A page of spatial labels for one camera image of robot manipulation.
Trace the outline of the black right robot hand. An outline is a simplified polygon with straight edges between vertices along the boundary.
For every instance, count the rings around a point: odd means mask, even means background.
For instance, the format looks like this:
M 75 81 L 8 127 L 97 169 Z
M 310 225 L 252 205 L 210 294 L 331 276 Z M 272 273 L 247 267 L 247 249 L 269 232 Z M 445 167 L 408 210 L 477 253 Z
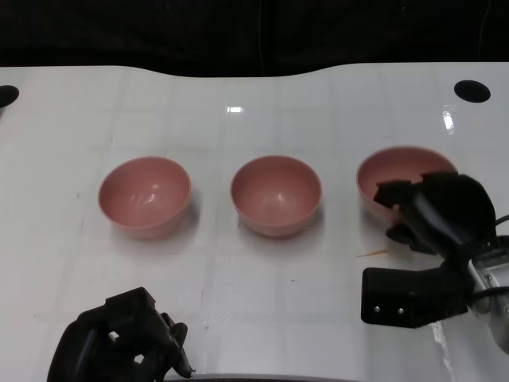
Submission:
M 374 201 L 397 209 L 386 236 L 413 251 L 447 259 L 496 237 L 495 209 L 485 188 L 456 171 L 424 173 L 415 183 L 379 183 Z

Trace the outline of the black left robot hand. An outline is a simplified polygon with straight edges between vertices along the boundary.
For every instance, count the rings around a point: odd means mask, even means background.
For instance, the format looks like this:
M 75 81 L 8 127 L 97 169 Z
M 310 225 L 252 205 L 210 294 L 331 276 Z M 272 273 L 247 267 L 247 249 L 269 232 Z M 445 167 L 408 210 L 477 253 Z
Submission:
M 163 381 L 169 370 L 190 378 L 188 327 L 156 310 L 143 287 L 107 298 L 63 332 L 48 381 Z

